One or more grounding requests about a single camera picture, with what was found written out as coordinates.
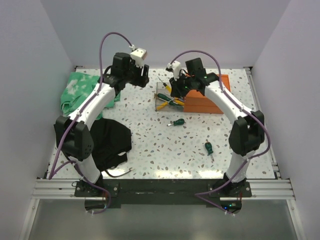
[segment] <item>black cloth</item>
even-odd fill
[[[94,121],[91,130],[94,147],[92,157],[99,171],[118,166],[128,161],[127,154],[132,149],[129,128],[112,119],[101,118]]]

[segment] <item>green towel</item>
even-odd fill
[[[74,112],[90,95],[98,83],[99,76],[88,75],[81,72],[71,72],[65,90],[60,98],[60,108],[64,116]],[[120,93],[105,107],[113,108],[115,102],[120,101]],[[102,118],[102,112],[96,118]]]

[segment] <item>white speckled table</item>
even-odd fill
[[[77,69],[77,72],[99,75],[98,69]],[[253,95],[248,77],[244,69],[222,69],[228,74],[231,93],[249,108],[255,109]],[[207,72],[218,73],[216,69]],[[232,150],[229,148],[228,137],[231,124],[225,115],[207,113],[184,113],[155,111],[154,93],[157,76],[168,81],[172,74],[163,69],[150,69],[150,82],[145,88],[127,84],[121,92],[121,100],[115,107],[103,110],[103,117],[114,119],[132,132],[132,150],[128,153],[128,162],[119,165],[109,172],[120,175],[134,169],[121,177],[125,179],[220,179],[227,170]],[[183,126],[167,124],[172,120],[184,118]],[[207,156],[204,143],[208,140],[213,146],[214,162]],[[264,142],[259,149],[262,152],[267,144]],[[48,171],[54,160],[56,147],[50,156]],[[65,162],[59,156],[57,167]],[[249,179],[274,179],[271,153],[255,158],[247,170]],[[71,166],[61,169],[54,178],[77,179],[79,176]]]

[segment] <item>orange box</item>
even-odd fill
[[[221,77],[223,84],[230,91],[229,76],[222,74]],[[223,114],[217,105],[196,90],[191,90],[185,96],[183,111],[185,113]]]

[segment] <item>white wall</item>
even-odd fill
[[[223,67],[240,68],[253,66],[289,1],[41,0],[76,65],[97,66],[101,38],[118,31],[147,49],[146,62],[153,67],[164,67],[182,51],[201,49],[213,54]],[[103,50],[105,66],[116,51],[128,48],[114,36]],[[206,66],[214,66],[203,59]]]
[[[39,0],[0,0],[0,239],[18,239],[72,69]]]
[[[291,0],[253,67],[274,152],[309,240],[320,235],[320,1]]]

